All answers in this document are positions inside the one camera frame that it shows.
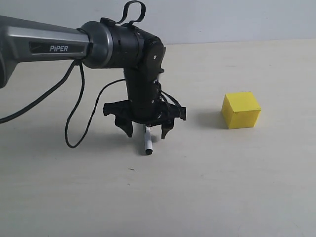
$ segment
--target silver arm segment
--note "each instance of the silver arm segment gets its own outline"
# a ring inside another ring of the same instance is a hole
[[[0,16],[0,88],[20,62],[82,59],[89,44],[77,29]]]

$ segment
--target table surface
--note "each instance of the table surface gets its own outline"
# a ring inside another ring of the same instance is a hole
[[[39,97],[70,62],[22,63],[0,91],[1,117]],[[168,45],[160,81],[187,107],[166,140],[141,127],[128,138],[102,103],[126,99],[124,83],[100,99],[76,149],[64,141],[80,89],[68,81],[0,126],[2,237],[314,237],[316,40]],[[70,124],[75,143],[101,87],[122,70],[85,68],[86,91]],[[252,91],[254,128],[228,130],[228,92]]]

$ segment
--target white wall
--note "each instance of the white wall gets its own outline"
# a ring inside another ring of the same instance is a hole
[[[77,28],[121,18],[127,0],[0,0],[0,14]],[[143,0],[139,26],[165,43],[316,37],[315,0]],[[131,7],[131,16],[138,6]]]

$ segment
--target yellow block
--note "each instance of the yellow block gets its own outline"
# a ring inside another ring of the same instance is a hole
[[[261,108],[251,92],[227,93],[222,114],[228,129],[254,127]]]

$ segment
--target white marker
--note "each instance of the white marker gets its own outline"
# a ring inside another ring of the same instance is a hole
[[[145,152],[147,155],[151,155],[153,153],[153,143],[152,143],[152,136],[150,132],[151,132],[150,128],[144,125],[144,142],[145,142]]]

